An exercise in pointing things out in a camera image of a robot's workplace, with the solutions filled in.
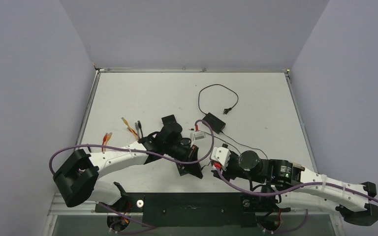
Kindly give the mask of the large black network switch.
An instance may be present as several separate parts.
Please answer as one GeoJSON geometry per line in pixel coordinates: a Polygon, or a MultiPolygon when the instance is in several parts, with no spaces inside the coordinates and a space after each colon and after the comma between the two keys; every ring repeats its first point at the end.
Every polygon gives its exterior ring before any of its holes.
{"type": "Polygon", "coordinates": [[[203,173],[202,173],[202,169],[199,163],[195,163],[195,164],[177,163],[176,166],[177,166],[177,170],[180,176],[192,175],[199,179],[203,179],[203,173]]]}

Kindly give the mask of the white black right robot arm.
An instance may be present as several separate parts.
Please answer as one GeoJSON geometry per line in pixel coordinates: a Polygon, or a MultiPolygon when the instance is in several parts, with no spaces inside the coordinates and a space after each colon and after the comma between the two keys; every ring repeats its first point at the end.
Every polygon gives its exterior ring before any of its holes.
{"type": "Polygon", "coordinates": [[[254,196],[264,210],[302,208],[340,215],[357,226],[378,221],[377,195],[372,182],[347,183],[279,159],[261,159],[254,151],[240,155],[227,145],[215,147],[210,157],[215,177],[254,196]]]}

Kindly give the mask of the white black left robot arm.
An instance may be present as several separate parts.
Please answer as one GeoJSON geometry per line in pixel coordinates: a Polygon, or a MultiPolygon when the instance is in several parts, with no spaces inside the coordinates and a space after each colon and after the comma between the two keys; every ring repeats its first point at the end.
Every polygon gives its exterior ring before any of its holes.
{"type": "Polygon", "coordinates": [[[104,182],[101,177],[130,166],[145,165],[168,155],[177,164],[180,175],[203,178],[197,154],[199,148],[181,135],[176,123],[164,124],[159,132],[119,150],[86,153],[74,149],[69,158],[53,173],[53,180],[67,207],[85,201],[102,202],[114,211],[127,205],[127,193],[118,182],[104,182]]]}

